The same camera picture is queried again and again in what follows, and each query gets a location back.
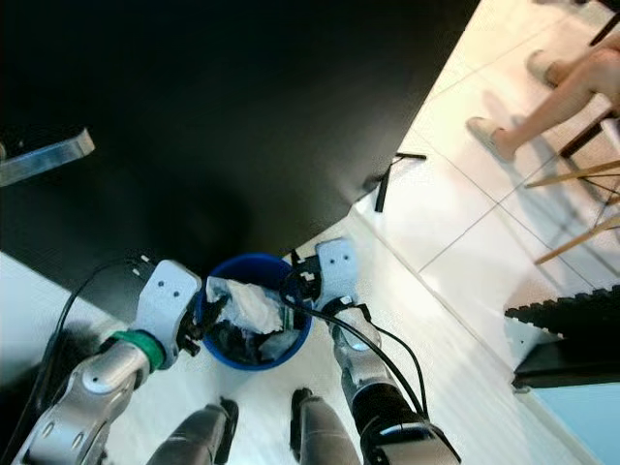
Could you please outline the white tissue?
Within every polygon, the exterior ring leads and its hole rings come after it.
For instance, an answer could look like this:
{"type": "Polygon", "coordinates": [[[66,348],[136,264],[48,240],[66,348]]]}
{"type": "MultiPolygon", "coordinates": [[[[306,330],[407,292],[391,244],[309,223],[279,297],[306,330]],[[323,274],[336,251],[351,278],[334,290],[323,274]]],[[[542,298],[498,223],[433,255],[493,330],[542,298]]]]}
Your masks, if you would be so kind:
{"type": "Polygon", "coordinates": [[[226,301],[213,323],[229,323],[244,335],[270,335],[285,329],[282,302],[261,285],[209,276],[205,296],[209,304],[221,298],[226,301]]]}

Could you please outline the blue round waste bin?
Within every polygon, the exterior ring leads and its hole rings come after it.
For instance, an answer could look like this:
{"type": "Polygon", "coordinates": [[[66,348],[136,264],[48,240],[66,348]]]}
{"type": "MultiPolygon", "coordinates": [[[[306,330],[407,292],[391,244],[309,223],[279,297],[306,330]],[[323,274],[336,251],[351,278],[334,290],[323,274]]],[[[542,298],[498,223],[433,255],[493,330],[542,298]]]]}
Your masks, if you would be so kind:
{"type": "MultiPolygon", "coordinates": [[[[271,254],[239,254],[214,266],[211,278],[261,285],[268,291],[291,291],[289,276],[294,267],[271,254]]],[[[256,335],[249,338],[238,328],[220,323],[208,330],[203,348],[225,366],[243,371],[264,371],[293,358],[304,346],[313,320],[310,316],[293,313],[293,328],[276,335],[256,335]]]]}

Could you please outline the grey robot left leg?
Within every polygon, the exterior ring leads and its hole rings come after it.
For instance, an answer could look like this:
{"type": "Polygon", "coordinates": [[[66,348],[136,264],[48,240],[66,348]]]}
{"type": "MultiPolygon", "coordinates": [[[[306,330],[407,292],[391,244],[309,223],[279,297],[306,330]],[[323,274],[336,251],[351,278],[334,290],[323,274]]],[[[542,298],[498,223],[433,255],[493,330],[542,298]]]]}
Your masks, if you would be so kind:
{"type": "Polygon", "coordinates": [[[226,465],[238,417],[234,400],[221,397],[183,420],[145,465],[226,465]]]}

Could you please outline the grey robot leg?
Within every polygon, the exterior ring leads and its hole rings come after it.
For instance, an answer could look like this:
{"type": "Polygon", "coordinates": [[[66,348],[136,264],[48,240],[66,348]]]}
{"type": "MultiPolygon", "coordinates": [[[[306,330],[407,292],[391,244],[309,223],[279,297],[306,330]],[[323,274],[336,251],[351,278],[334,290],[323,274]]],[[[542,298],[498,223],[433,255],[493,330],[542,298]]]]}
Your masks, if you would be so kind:
{"type": "Polygon", "coordinates": [[[291,409],[291,451],[298,465],[360,465],[344,424],[322,397],[301,387],[291,409]]]}
{"type": "Polygon", "coordinates": [[[234,400],[221,397],[183,420],[145,465],[226,465],[238,417],[234,400]]]}

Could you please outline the black L-shaped door stop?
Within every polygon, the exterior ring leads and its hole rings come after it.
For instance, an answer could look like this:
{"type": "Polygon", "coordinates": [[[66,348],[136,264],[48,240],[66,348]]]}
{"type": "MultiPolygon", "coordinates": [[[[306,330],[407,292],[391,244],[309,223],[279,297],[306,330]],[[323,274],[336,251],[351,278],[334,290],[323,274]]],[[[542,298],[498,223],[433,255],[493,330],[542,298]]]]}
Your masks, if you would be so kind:
{"type": "Polygon", "coordinates": [[[386,198],[388,195],[388,186],[391,175],[391,168],[394,167],[395,164],[399,163],[399,161],[404,160],[426,160],[428,156],[424,154],[415,154],[415,152],[397,152],[397,154],[393,155],[393,159],[391,159],[386,171],[380,177],[380,181],[378,181],[377,192],[375,195],[375,212],[382,213],[384,212],[384,208],[386,205],[386,198]]]}

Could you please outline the grey robot right leg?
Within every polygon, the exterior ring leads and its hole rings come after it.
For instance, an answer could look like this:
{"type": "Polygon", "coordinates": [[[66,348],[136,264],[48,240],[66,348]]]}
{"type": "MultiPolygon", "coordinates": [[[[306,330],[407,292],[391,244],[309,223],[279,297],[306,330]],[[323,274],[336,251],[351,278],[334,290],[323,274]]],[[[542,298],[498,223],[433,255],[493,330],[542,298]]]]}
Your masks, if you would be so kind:
{"type": "Polygon", "coordinates": [[[298,465],[360,465],[344,424],[322,397],[301,387],[291,409],[291,451],[298,465]]]}

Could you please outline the black door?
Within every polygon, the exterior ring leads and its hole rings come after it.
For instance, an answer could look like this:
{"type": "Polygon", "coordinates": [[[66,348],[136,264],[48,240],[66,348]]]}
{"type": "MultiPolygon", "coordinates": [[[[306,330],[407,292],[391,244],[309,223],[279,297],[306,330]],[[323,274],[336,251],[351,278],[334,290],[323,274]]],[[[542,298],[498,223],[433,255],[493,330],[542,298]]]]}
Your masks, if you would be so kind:
{"type": "Polygon", "coordinates": [[[139,254],[199,276],[335,225],[386,171],[481,0],[3,0],[3,319],[128,319],[139,254]]]}

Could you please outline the beige slipper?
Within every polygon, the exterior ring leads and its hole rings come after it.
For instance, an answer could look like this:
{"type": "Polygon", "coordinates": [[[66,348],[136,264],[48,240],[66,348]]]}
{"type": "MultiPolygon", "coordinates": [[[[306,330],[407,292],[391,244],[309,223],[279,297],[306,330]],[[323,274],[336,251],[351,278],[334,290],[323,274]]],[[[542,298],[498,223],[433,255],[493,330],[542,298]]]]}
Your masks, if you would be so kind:
{"type": "Polygon", "coordinates": [[[555,88],[561,84],[562,72],[566,67],[563,59],[550,57],[543,49],[537,49],[524,61],[524,67],[530,75],[545,85],[545,87],[555,88]]]}
{"type": "Polygon", "coordinates": [[[470,118],[466,120],[466,129],[492,156],[512,163],[515,150],[505,141],[505,130],[496,121],[488,118],[470,118]]]}

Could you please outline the black ridged rack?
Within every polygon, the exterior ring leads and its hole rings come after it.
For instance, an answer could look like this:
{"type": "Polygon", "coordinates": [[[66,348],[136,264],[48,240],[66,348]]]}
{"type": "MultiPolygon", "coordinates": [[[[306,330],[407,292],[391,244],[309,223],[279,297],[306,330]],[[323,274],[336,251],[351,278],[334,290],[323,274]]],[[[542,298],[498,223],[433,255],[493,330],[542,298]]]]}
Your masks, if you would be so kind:
{"type": "Polygon", "coordinates": [[[515,367],[514,389],[620,384],[620,284],[510,307],[505,316],[561,337],[515,367]]]}

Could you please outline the wooden chair leg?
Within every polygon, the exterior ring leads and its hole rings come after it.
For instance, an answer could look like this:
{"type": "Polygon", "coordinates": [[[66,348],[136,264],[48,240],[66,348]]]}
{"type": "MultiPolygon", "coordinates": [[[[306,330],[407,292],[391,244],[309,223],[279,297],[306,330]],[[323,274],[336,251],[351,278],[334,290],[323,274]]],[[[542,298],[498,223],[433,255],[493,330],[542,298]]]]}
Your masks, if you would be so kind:
{"type": "Polygon", "coordinates": [[[555,174],[552,177],[542,178],[542,180],[536,180],[526,183],[527,189],[535,189],[535,187],[542,187],[546,185],[552,185],[552,183],[559,183],[568,180],[579,180],[579,178],[595,176],[595,174],[601,174],[604,171],[620,169],[620,161],[607,161],[597,165],[596,167],[590,167],[581,170],[575,170],[563,174],[555,174]]]}
{"type": "Polygon", "coordinates": [[[544,254],[544,256],[537,258],[533,263],[535,263],[535,265],[541,265],[545,262],[552,261],[554,258],[561,256],[564,252],[571,251],[576,245],[588,242],[593,236],[612,229],[620,229],[620,214],[615,214],[615,216],[597,223],[592,229],[586,230],[584,234],[575,236],[573,239],[568,240],[568,242],[552,249],[552,251],[544,254]]]}

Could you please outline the bare person leg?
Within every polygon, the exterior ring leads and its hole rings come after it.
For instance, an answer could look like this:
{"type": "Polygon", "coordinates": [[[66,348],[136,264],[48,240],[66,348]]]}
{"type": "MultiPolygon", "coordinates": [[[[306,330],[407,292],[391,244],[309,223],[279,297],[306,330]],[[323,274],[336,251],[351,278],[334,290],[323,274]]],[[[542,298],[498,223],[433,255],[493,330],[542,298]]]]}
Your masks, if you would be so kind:
{"type": "Polygon", "coordinates": [[[620,35],[607,36],[605,40],[593,45],[588,50],[584,50],[576,58],[572,59],[555,59],[546,66],[546,70],[543,74],[543,80],[550,87],[558,87],[562,81],[566,80],[568,76],[575,70],[575,68],[584,65],[586,59],[594,56],[595,53],[603,52],[603,50],[616,50],[620,52],[620,35]]]}
{"type": "Polygon", "coordinates": [[[513,128],[504,128],[505,141],[519,149],[584,110],[595,96],[620,106],[620,52],[603,50],[586,59],[535,110],[513,128]]]}

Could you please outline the dark chair leg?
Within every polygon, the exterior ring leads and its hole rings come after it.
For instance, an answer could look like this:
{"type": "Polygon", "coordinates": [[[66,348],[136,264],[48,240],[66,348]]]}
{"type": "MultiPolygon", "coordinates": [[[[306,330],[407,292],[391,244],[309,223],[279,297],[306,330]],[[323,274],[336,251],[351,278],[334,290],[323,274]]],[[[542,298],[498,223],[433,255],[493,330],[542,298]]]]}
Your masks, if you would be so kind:
{"type": "Polygon", "coordinates": [[[603,131],[604,121],[615,119],[616,116],[617,114],[614,109],[602,112],[602,114],[597,116],[588,127],[585,127],[579,134],[576,134],[572,140],[561,147],[561,150],[558,151],[558,155],[564,159],[571,159],[577,150],[580,150],[581,147],[584,147],[586,143],[592,141],[593,138],[596,138],[603,131]]]}

